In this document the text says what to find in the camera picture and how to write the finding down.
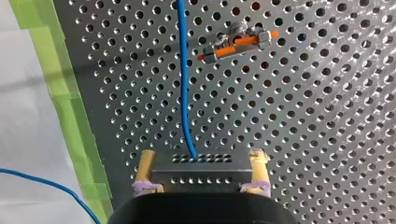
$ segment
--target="orange object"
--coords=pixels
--hole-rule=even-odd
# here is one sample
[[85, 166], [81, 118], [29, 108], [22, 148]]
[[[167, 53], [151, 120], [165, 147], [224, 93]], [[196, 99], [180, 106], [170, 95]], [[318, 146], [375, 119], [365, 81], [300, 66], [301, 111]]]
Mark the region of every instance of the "orange object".
[[271, 38], [277, 38], [279, 36], [279, 31], [271, 31]]
[[235, 39], [235, 45], [254, 45], [259, 42], [256, 36]]
[[217, 49], [216, 51], [215, 51], [215, 54], [216, 54], [216, 57], [222, 57], [222, 56], [225, 56], [225, 55], [227, 55], [227, 54], [231, 54], [231, 53], [234, 53], [235, 52], [235, 47], [234, 46], [230, 46], [230, 47], [227, 47], [227, 48], [224, 48], [224, 49]]
[[198, 57], [197, 57], [198, 61], [203, 61], [204, 58], [205, 58], [204, 54], [198, 55]]

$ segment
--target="perforated metal plate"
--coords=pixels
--hole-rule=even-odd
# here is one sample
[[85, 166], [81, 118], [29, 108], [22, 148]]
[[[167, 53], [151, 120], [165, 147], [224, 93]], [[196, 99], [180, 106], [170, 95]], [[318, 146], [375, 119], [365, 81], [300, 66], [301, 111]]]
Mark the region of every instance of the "perforated metal plate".
[[[144, 148], [187, 152], [173, 1], [55, 0], [117, 207]], [[201, 148], [263, 147], [275, 200], [301, 223], [395, 223], [395, 1], [187, 5], [190, 121]], [[279, 30], [205, 65], [234, 21]]]

